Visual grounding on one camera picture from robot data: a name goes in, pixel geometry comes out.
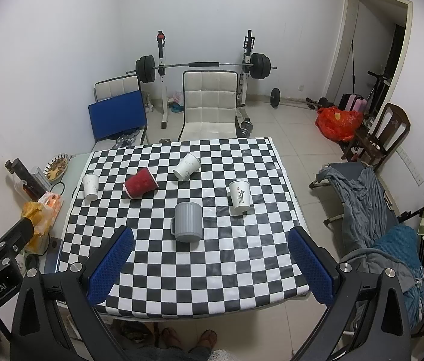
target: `orange bag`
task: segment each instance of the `orange bag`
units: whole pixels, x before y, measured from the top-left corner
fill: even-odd
[[[315,125],[332,141],[350,141],[362,123],[363,114],[357,111],[342,111],[337,107],[317,110]]]

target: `pink item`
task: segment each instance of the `pink item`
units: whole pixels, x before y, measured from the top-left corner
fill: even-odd
[[[344,111],[357,111],[363,113],[367,107],[367,100],[358,95],[350,95]]]
[[[364,113],[366,107],[367,107],[367,100],[357,99],[355,101],[354,106],[352,107],[352,110],[357,111],[358,113]]]

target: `weight bar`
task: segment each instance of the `weight bar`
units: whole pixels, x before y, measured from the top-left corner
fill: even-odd
[[[283,99],[288,100],[290,102],[306,105],[307,107],[309,107],[312,110],[315,110],[316,108],[317,109],[327,108],[327,107],[330,107],[331,105],[333,105],[333,104],[329,103],[329,101],[325,97],[321,97],[318,102],[313,101],[309,97],[306,98],[305,100],[293,99],[293,98],[290,98],[290,97],[284,97]],[[276,109],[278,107],[279,103],[280,103],[280,100],[281,100],[280,90],[278,88],[274,88],[272,90],[272,92],[270,93],[270,105],[273,108]]]
[[[246,66],[250,67],[250,76],[254,79],[264,79],[269,76],[271,69],[277,69],[276,66],[270,65],[270,59],[265,54],[252,54],[251,63],[228,63],[228,62],[188,62],[183,64],[170,64],[155,66],[153,56],[142,56],[135,63],[135,70],[128,71],[126,74],[137,73],[142,83],[153,83],[155,81],[155,70],[164,68],[210,68],[220,65],[229,66]]]

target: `white chair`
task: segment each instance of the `white chair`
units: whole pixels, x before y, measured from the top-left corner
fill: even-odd
[[[237,138],[237,72],[184,72],[184,126],[179,141]]]
[[[138,84],[138,77],[134,75],[100,81],[95,84],[93,91],[95,93],[95,101],[98,102],[129,92],[140,91],[140,86]]]

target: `door frame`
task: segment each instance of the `door frame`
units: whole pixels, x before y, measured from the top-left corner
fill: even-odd
[[[399,62],[397,64],[397,68],[395,69],[394,77],[392,78],[391,85],[389,87],[389,90],[387,91],[386,98],[384,99],[384,101],[382,103],[382,106],[381,106],[381,109],[379,110],[378,115],[380,115],[382,113],[383,108],[385,107],[385,105],[387,103],[390,102],[392,94],[394,93],[395,86],[397,85],[400,73],[402,71],[402,67],[404,66],[404,60],[406,59],[407,48],[409,46],[409,40],[410,40],[410,32],[411,32],[411,29],[412,29],[412,9],[413,9],[412,1],[410,1],[410,0],[396,0],[396,1],[399,1],[399,2],[407,5],[406,32],[405,32],[405,35],[404,35],[404,42],[402,44],[402,50],[400,52]],[[328,92],[331,89],[332,85],[336,86],[337,90],[338,90],[338,88],[340,86],[340,81],[342,80],[343,72],[346,69],[348,55],[347,55],[347,59],[345,59],[345,61],[339,61],[340,66],[337,64],[337,60],[338,60],[338,57],[339,57],[339,52],[340,52],[341,47],[343,48],[343,47],[347,46],[345,44],[343,45],[344,32],[345,32],[344,30],[345,30],[345,26],[346,26],[347,13],[350,14],[351,12],[353,12],[352,11],[353,2],[354,2],[354,0],[344,0],[342,22],[341,22],[341,26],[340,26],[339,37],[337,39],[337,45],[335,47],[334,59],[332,60],[332,65],[331,65],[331,68],[330,68],[330,71],[329,71],[329,75],[327,76],[327,81],[325,83],[324,90],[323,90],[324,97],[327,97],[327,95],[330,96],[330,94]],[[339,69],[337,72],[340,72],[340,70],[342,70],[342,74],[340,75],[340,80],[339,80],[338,83],[332,82],[334,72],[335,72],[336,69]]]

